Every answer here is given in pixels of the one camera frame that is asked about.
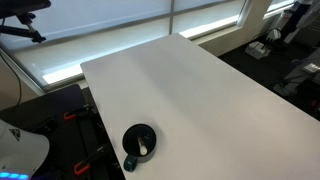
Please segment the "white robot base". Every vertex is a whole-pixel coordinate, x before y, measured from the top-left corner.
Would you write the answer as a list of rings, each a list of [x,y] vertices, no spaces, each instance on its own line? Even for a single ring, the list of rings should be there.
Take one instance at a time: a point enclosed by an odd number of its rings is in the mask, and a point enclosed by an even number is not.
[[[47,137],[0,120],[0,180],[31,180],[49,153]]]

